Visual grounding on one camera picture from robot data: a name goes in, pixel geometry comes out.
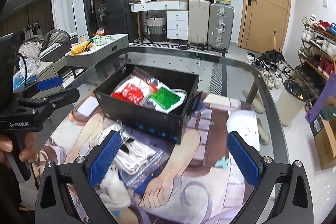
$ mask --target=white curtain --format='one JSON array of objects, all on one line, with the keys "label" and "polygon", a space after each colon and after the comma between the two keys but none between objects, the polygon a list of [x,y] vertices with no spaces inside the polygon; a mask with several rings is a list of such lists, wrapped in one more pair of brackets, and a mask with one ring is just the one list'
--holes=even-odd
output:
[{"label": "white curtain", "polygon": [[55,29],[64,30],[69,34],[76,32],[70,13],[72,3],[69,3],[69,0],[51,0],[51,8]]}]

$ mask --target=black refrigerator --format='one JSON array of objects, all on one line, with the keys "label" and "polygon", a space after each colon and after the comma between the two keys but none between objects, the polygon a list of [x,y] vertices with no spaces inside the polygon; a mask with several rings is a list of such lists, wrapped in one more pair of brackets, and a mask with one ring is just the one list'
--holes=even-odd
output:
[{"label": "black refrigerator", "polygon": [[106,34],[128,33],[129,41],[138,38],[137,14],[131,12],[131,0],[105,0]]}]

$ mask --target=wooden door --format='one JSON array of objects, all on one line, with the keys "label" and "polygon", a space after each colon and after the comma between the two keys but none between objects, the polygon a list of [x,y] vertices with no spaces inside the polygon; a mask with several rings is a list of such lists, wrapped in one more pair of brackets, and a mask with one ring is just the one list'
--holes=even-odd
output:
[{"label": "wooden door", "polygon": [[241,47],[256,52],[281,50],[288,27],[290,0],[246,0],[244,7]]}]

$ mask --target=door lock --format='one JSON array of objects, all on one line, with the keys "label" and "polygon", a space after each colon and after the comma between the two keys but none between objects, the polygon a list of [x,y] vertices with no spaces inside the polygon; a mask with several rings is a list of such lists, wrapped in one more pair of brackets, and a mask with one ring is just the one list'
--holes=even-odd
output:
[{"label": "door lock", "polygon": [[248,6],[251,6],[251,1],[252,1],[252,0],[247,0],[247,5],[248,5]]}]

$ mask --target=black storage box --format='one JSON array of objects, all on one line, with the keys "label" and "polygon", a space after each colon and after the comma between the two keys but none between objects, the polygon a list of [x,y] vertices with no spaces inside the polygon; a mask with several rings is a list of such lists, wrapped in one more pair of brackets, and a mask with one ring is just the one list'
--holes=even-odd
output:
[{"label": "black storage box", "polygon": [[181,106],[166,114],[111,96],[117,85],[133,72],[134,67],[135,65],[130,64],[123,66],[94,90],[99,106],[112,120],[119,119],[126,126],[180,144],[189,122],[189,116],[197,109],[201,100],[202,93],[197,92],[199,75],[138,66],[170,89],[182,89],[188,93]]}]

